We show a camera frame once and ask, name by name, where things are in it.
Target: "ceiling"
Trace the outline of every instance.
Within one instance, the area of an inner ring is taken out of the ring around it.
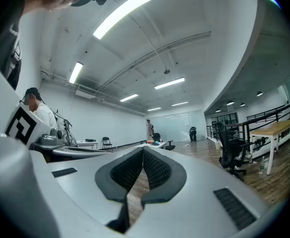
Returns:
[[[227,112],[229,100],[234,101],[234,109],[240,108],[242,102],[247,106],[258,98],[258,91],[265,94],[289,78],[290,25],[282,11],[266,0],[263,27],[252,54],[233,83],[205,115],[215,114],[216,109]]]
[[[221,77],[216,66],[208,64],[214,59],[214,36],[221,39],[213,30],[224,29],[221,24],[232,19],[223,13],[223,7],[232,6],[231,0],[222,4],[219,0],[151,0],[120,20],[101,40],[95,38],[97,27],[125,1],[108,0],[103,6],[90,2],[48,12],[41,36],[43,79],[76,89],[67,81],[79,61],[84,66],[75,84],[92,89],[99,100],[113,106],[145,114],[148,109],[167,109],[179,102],[203,103],[214,77]],[[184,83],[154,88],[181,77]],[[139,97],[119,102],[135,93]]]

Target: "staircase railing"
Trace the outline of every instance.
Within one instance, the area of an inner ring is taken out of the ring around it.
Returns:
[[[280,119],[288,116],[290,114],[290,111],[287,112],[286,114],[282,115],[282,112],[289,109],[290,108],[290,104],[285,105],[285,106],[281,106],[272,110],[268,110],[262,113],[258,113],[256,115],[253,116],[248,116],[247,119],[249,119],[248,121],[245,122],[241,122],[241,123],[235,123],[234,126],[238,126],[239,130],[231,130],[231,129],[226,129],[226,131],[228,132],[228,135],[230,135],[231,137],[234,138],[240,138],[246,142],[250,141],[250,131],[259,129],[261,127],[264,127],[270,123],[279,121]],[[266,122],[265,124],[262,124],[258,127],[255,128],[249,128],[249,126],[253,123],[258,123],[258,122]],[[224,127],[232,127],[232,124],[224,124]],[[207,129],[207,136],[210,138],[213,138],[215,140],[220,140],[219,135],[217,130],[215,129],[214,126],[206,126]],[[280,135],[280,138],[285,137],[286,135],[288,135],[290,133],[290,129],[288,129],[287,131],[284,131],[282,133],[282,135]],[[264,145],[269,144],[270,142],[266,143],[266,144],[260,144],[260,146],[253,148],[253,150],[256,150],[258,148],[261,148]]]

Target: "wooden floor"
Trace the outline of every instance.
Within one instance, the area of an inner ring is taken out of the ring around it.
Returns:
[[[216,150],[215,144],[210,140],[202,140],[190,143],[175,143],[175,152],[192,156],[208,161],[219,168],[220,151]],[[279,147],[279,152],[274,155],[271,174],[266,175],[266,170],[262,175],[258,173],[260,159],[257,163],[248,163],[241,168],[246,169],[243,177],[245,184],[255,190],[268,204],[274,205],[277,202],[288,198],[290,194],[290,140]],[[142,213],[140,198],[149,191],[148,180],[144,170],[138,177],[134,187],[127,195],[129,207],[129,220],[132,225]]]

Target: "black mesh chair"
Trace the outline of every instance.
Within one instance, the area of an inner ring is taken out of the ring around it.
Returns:
[[[153,134],[153,140],[159,142],[160,141],[160,134],[159,133],[154,133]]]
[[[229,136],[221,122],[217,122],[215,128],[219,133],[220,141],[222,143],[222,157],[219,159],[222,167],[225,169],[229,168],[228,172],[230,174],[243,181],[238,173],[243,173],[245,175],[246,170],[237,170],[236,167],[239,168],[244,164],[246,149],[252,143],[246,143],[242,139]]]
[[[108,137],[103,137],[102,139],[103,141],[103,146],[102,146],[102,149],[112,149],[112,152],[113,152],[113,148],[112,148],[112,144],[111,144],[111,141]]]
[[[169,145],[165,147],[168,151],[172,151],[175,148],[175,145],[171,145],[171,142],[173,142],[173,140],[168,141]]]

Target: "white table leg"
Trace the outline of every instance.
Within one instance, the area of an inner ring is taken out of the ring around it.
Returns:
[[[250,140],[250,143],[253,142],[253,136],[252,135],[250,135],[249,140]],[[251,156],[253,156],[253,147],[254,147],[254,144],[251,144],[250,145],[250,154],[251,154]]]
[[[270,174],[270,170],[272,169],[273,165],[273,157],[274,157],[274,136],[270,137],[270,155],[269,155],[269,162],[268,162],[268,169],[266,174]]]
[[[277,135],[276,142],[277,142],[276,150],[278,151],[278,148],[279,148],[279,134]]]

